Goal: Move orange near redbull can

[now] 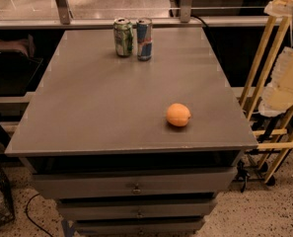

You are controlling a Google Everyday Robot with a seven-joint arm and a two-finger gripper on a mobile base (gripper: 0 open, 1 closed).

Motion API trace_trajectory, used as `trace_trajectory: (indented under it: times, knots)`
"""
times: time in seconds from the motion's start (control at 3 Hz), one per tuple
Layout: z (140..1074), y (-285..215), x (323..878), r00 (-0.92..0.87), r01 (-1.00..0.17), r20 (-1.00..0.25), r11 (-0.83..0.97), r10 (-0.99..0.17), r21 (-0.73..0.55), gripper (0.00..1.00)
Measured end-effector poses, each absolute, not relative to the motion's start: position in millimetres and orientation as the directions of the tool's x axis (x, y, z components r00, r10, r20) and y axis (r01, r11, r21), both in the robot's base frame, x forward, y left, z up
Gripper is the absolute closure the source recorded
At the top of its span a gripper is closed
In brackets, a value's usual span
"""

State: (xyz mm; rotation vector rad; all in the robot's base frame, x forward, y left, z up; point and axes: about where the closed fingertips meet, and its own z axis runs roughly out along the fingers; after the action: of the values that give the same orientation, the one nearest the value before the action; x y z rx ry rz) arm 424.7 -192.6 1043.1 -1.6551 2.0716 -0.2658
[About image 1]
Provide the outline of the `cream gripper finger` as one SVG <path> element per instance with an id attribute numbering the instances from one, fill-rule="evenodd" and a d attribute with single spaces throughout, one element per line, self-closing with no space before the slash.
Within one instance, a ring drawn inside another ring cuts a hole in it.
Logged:
<path id="1" fill-rule="evenodd" d="M 264 13 L 273 17 L 292 17 L 293 0 L 272 0 L 265 6 Z"/>
<path id="2" fill-rule="evenodd" d="M 293 106 L 293 48 L 285 47 L 279 54 L 270 78 L 257 108 L 262 116 L 269 118 Z"/>

